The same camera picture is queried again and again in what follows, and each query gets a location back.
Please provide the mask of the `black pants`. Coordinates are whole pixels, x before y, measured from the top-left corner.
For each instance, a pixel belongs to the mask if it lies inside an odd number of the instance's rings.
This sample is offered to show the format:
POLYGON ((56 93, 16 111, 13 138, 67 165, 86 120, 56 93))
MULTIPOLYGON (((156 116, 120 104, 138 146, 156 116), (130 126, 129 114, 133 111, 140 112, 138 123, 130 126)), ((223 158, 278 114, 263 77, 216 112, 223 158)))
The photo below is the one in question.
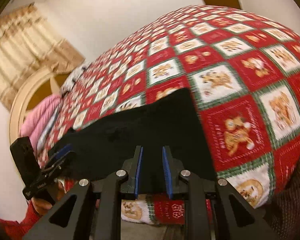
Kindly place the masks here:
POLYGON ((162 148, 169 146, 175 159, 200 178, 214 180, 216 173, 202 125, 187 88, 142 107, 105 116, 86 128, 68 132, 48 151, 51 157, 65 145, 75 152, 62 176, 90 181, 106 178, 143 147, 140 190, 162 193, 166 190, 162 148))

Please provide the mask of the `pink folded blanket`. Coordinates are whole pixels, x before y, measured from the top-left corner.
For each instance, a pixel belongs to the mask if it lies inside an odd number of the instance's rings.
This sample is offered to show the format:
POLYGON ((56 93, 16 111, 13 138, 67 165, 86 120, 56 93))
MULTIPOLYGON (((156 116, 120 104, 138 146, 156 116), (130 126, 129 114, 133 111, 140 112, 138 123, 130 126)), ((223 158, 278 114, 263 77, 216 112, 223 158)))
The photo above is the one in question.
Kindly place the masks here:
POLYGON ((35 153, 37 152, 38 140, 60 102, 61 96, 57 94, 52 94, 44 98, 26 116, 19 130, 21 137, 29 137, 35 153))

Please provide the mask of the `cream round headboard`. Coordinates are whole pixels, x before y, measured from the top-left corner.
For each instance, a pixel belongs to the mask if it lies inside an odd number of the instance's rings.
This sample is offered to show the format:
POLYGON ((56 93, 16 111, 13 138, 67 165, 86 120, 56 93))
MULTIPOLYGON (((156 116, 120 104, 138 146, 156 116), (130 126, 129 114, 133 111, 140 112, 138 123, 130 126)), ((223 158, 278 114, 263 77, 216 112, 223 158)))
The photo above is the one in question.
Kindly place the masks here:
POLYGON ((21 86, 14 98, 10 111, 9 141, 19 137, 19 129, 29 112, 44 98, 59 94, 62 84, 69 74, 56 74, 44 67, 33 73, 21 86))

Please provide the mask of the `grey patterned pillow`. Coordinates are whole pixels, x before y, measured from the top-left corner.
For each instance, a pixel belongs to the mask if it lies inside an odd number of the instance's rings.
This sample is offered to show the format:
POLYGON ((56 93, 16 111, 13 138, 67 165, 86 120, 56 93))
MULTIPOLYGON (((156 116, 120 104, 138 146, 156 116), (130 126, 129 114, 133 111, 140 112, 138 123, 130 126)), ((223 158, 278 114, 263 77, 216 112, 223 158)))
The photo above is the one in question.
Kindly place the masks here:
POLYGON ((70 92, 82 74, 90 67, 92 62, 84 62, 77 68, 75 68, 70 75, 66 78, 60 88, 61 97, 64 97, 66 93, 70 92))

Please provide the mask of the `beige patterned curtain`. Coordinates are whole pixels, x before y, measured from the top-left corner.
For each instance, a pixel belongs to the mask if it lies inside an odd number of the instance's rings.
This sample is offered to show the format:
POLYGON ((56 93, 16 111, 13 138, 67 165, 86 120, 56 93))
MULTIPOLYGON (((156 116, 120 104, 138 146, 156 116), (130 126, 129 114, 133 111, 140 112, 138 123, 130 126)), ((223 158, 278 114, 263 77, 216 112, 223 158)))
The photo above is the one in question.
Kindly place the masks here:
POLYGON ((0 17, 0 101, 6 109, 33 73, 47 67, 67 74, 84 60, 34 5, 0 17))

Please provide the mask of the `red patchwork bear bedspread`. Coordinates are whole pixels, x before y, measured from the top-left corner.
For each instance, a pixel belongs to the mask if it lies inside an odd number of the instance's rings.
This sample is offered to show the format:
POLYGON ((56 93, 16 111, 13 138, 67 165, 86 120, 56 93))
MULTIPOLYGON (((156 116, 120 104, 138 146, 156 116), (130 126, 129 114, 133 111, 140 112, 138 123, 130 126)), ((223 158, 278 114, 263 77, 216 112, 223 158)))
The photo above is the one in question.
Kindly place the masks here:
POLYGON ((141 147, 138 193, 123 220, 184 224, 165 184, 165 148, 197 176, 224 178, 286 234, 300 225, 300 36, 243 10, 190 5, 144 26, 74 70, 38 152, 69 148, 71 189, 101 180, 141 147))

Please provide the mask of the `dark dotted garment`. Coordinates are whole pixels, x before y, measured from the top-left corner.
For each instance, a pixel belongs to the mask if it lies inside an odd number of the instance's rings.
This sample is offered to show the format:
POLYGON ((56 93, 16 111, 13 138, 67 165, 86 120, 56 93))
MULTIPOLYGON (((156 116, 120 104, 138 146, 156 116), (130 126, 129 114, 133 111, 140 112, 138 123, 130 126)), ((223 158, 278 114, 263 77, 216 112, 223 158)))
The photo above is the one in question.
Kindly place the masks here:
POLYGON ((264 219, 279 239, 300 239, 300 159, 285 189, 264 208, 264 219))

